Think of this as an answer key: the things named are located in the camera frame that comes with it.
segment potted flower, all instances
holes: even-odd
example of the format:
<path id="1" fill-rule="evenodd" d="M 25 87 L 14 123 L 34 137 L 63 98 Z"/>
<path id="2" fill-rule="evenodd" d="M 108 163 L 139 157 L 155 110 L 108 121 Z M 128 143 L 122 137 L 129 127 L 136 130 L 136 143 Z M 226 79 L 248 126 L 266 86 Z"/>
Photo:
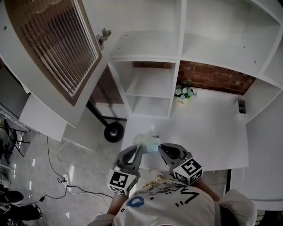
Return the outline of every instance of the potted flower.
<path id="1" fill-rule="evenodd" d="M 190 87 L 190 81 L 182 81 L 176 85 L 174 102 L 179 106 L 186 106 L 192 96 L 196 96 L 196 92 Z"/>

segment power socket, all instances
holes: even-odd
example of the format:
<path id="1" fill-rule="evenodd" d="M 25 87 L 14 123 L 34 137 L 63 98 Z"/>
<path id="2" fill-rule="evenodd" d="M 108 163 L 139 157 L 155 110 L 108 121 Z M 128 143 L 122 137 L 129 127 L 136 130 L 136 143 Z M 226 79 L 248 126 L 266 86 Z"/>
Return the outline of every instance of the power socket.
<path id="1" fill-rule="evenodd" d="M 63 174 L 63 177 L 66 180 L 66 182 L 62 182 L 63 188 L 68 191 L 71 189 L 71 188 L 67 188 L 67 185 L 71 186 L 70 176 L 68 174 Z"/>

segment person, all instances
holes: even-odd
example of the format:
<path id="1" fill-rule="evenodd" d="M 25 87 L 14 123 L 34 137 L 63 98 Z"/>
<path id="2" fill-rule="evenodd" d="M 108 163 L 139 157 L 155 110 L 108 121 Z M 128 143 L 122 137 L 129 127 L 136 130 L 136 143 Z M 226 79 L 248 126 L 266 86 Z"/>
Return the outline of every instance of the person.
<path id="1" fill-rule="evenodd" d="M 107 214 L 98 215 L 88 226 L 253 226 L 257 210 L 237 190 L 222 198 L 202 179 L 187 186 L 179 181 L 163 180 L 157 173 L 129 198 L 115 194 Z"/>

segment blue print on shirt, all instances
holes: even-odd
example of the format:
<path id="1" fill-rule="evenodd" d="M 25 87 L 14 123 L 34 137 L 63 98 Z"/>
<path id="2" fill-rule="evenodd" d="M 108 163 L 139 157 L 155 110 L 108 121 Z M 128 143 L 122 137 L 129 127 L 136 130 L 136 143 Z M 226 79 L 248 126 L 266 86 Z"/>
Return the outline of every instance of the blue print on shirt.
<path id="1" fill-rule="evenodd" d="M 135 196 L 127 202 L 127 206 L 130 207 L 141 207 L 143 204 L 145 204 L 145 200 L 141 196 Z"/>

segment metal hinge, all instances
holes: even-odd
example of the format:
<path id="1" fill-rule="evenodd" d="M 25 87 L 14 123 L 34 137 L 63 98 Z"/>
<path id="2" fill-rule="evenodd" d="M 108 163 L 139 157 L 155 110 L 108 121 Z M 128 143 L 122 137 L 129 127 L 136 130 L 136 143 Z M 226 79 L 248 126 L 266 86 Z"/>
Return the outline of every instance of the metal hinge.
<path id="1" fill-rule="evenodd" d="M 102 29 L 102 36 L 99 34 L 96 36 L 97 41 L 100 44 L 100 49 L 103 50 L 104 45 L 103 43 L 109 38 L 112 34 L 111 30 L 106 30 L 105 28 Z"/>

